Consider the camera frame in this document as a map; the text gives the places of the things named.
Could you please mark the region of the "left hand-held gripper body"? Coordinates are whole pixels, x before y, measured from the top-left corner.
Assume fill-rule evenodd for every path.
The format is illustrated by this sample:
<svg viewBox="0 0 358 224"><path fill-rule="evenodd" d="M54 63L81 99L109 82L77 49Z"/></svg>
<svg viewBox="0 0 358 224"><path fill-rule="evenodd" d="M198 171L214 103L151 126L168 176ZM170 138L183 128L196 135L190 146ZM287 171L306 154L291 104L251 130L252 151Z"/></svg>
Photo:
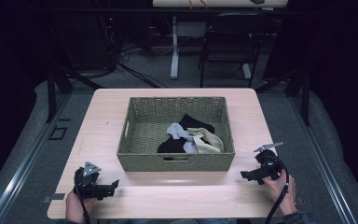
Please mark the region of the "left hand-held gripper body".
<svg viewBox="0 0 358 224"><path fill-rule="evenodd" d="M80 199L95 198L101 200L97 179L101 168L89 161L83 167L79 167L74 177L74 194Z"/></svg>

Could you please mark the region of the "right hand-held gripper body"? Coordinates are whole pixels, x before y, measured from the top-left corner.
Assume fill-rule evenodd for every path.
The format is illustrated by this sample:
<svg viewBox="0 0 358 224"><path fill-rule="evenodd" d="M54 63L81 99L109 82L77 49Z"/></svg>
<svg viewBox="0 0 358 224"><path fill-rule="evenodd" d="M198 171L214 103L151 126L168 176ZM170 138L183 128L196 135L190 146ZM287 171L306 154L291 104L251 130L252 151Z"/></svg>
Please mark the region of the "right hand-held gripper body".
<svg viewBox="0 0 358 224"><path fill-rule="evenodd" d="M255 152L257 152L255 159L259 162L260 170L263 172L261 178L269 176L272 180L276 180L280 177L280 171L284 168L284 163L271 149L281 145L282 142L278 142L255 149Z"/></svg>

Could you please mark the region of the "person's left hand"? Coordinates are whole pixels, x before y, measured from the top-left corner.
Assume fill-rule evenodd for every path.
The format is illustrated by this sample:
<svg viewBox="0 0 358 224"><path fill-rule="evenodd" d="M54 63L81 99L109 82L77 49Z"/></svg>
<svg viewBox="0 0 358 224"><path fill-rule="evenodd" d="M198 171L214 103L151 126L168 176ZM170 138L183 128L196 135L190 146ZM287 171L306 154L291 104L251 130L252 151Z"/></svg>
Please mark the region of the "person's left hand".
<svg viewBox="0 0 358 224"><path fill-rule="evenodd" d="M87 213L90 214L95 202L94 198L88 198L81 202L77 195L71 191L66 198L65 219L75 224L86 224L83 208L86 208Z"/></svg>

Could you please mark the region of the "person's right hand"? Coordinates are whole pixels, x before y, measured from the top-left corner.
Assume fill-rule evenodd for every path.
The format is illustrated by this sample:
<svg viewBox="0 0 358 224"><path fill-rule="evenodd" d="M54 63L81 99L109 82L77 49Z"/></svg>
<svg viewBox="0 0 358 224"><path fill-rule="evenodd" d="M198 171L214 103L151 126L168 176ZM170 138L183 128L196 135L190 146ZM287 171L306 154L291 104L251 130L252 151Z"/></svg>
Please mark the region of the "person's right hand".
<svg viewBox="0 0 358 224"><path fill-rule="evenodd" d="M263 181L267 186L269 197L275 203L279 201L283 189L287 188L277 208L283 216L291 215L298 211L296 208L296 181L291 175L281 170L280 176L276 180L265 177Z"/></svg>

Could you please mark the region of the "grey tape patch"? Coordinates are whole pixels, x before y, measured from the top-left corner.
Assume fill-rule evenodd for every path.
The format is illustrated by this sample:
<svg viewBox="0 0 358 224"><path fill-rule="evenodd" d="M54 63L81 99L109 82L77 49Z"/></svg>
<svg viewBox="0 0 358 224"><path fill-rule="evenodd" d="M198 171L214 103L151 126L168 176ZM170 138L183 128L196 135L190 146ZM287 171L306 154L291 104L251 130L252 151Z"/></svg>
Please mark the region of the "grey tape patch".
<svg viewBox="0 0 358 224"><path fill-rule="evenodd" d="M49 196L44 196L41 203L51 203L52 201L61 201L65 197L65 193L53 193Z"/></svg>

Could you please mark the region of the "beige sock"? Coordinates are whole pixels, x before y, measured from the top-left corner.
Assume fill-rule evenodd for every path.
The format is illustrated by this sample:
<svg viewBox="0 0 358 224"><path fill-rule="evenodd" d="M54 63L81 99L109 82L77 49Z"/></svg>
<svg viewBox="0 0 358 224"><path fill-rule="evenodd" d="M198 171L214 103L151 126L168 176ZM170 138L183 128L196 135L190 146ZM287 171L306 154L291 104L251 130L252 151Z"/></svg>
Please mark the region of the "beige sock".
<svg viewBox="0 0 358 224"><path fill-rule="evenodd" d="M188 128L188 137L184 144L186 153L222 153L224 144L222 140L205 128Z"/></svg>

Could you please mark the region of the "black tape square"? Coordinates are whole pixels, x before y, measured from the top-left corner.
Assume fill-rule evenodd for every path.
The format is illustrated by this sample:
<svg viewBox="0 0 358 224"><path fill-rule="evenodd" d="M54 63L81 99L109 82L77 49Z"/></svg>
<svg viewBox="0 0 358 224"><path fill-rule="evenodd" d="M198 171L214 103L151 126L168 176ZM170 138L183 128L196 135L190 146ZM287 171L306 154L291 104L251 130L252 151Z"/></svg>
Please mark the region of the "black tape square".
<svg viewBox="0 0 358 224"><path fill-rule="evenodd" d="M67 127L55 126L49 136L49 140L62 140L67 133Z"/></svg>

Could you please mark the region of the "woven green basket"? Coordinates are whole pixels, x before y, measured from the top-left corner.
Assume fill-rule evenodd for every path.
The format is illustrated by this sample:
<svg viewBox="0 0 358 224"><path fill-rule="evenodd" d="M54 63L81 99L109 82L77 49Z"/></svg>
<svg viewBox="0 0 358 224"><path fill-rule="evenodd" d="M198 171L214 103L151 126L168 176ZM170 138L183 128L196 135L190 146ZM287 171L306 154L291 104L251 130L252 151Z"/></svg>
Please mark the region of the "woven green basket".
<svg viewBox="0 0 358 224"><path fill-rule="evenodd" d="M214 126L222 153L158 153L171 136L167 128L185 114ZM131 97L117 157L127 172L220 172L235 157L224 97Z"/></svg>

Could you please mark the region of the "pile of socks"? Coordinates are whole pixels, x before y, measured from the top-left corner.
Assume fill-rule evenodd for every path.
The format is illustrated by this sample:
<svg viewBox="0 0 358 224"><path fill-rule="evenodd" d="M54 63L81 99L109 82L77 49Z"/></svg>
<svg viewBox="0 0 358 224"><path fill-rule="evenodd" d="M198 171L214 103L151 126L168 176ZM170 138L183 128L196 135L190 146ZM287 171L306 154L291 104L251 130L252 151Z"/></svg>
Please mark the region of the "pile of socks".
<svg viewBox="0 0 358 224"><path fill-rule="evenodd" d="M198 150L194 142L179 134L179 132L184 132L188 128L205 128L214 133L213 125L193 119L185 114L178 123L172 123L167 129L167 133L171 137L158 146L158 153L197 153Z"/></svg>

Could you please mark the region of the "black metal stand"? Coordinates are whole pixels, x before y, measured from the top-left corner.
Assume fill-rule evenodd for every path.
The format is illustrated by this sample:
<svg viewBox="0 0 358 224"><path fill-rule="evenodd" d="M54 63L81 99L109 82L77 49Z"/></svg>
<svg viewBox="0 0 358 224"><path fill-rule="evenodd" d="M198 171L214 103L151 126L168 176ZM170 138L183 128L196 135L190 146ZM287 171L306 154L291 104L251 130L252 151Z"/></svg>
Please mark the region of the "black metal stand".
<svg viewBox="0 0 358 224"><path fill-rule="evenodd" d="M310 74L305 68L296 68L280 77L273 78L267 84L256 88L257 93L269 90L279 83L288 80L289 84L285 89L287 97L295 97L301 92L300 116L307 126L310 126L309 108L310 108Z"/></svg>
<svg viewBox="0 0 358 224"><path fill-rule="evenodd" d="M48 118L47 122L51 122L57 113L56 88L59 88L63 94L71 94L74 90L69 78L72 77L86 86L94 90L100 89L102 86L83 77L78 72L67 66L53 64L47 74L48 84Z"/></svg>

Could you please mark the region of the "grey sock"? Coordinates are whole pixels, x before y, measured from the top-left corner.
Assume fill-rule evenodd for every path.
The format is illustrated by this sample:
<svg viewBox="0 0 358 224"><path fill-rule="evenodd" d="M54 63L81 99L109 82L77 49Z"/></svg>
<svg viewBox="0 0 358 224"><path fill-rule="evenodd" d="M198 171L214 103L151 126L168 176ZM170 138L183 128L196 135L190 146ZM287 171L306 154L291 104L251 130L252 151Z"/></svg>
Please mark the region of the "grey sock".
<svg viewBox="0 0 358 224"><path fill-rule="evenodd" d="M179 123L172 123L167 128L167 134L171 136L171 139L168 141L168 150L171 153L196 154L199 152L194 136Z"/></svg>

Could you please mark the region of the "black folding chair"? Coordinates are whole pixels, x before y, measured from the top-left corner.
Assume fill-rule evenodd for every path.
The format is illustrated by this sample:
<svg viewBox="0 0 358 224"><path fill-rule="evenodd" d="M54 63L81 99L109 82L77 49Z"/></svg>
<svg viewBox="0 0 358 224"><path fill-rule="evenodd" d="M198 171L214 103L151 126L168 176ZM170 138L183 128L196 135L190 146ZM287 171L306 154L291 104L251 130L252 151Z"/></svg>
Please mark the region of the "black folding chair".
<svg viewBox="0 0 358 224"><path fill-rule="evenodd" d="M253 75L262 42L271 28L271 19L262 14L220 13L206 22L203 31L199 70L203 87L206 63L250 64ZM248 86L253 83L250 76Z"/></svg>

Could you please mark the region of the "white desk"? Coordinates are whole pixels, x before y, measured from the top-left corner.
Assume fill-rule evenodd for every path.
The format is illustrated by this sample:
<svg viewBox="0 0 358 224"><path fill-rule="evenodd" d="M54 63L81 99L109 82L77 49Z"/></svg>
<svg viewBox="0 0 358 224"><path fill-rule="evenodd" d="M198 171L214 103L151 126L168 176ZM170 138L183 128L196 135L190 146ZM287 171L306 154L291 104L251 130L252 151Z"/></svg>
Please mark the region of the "white desk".
<svg viewBox="0 0 358 224"><path fill-rule="evenodd" d="M201 8L264 8L272 10L273 8L286 7L289 0L260 0L261 3L255 3L254 0L153 0L153 7L181 8L181 9L201 9ZM178 33L177 19L172 17L172 69L171 79L178 78L179 51L178 51Z"/></svg>

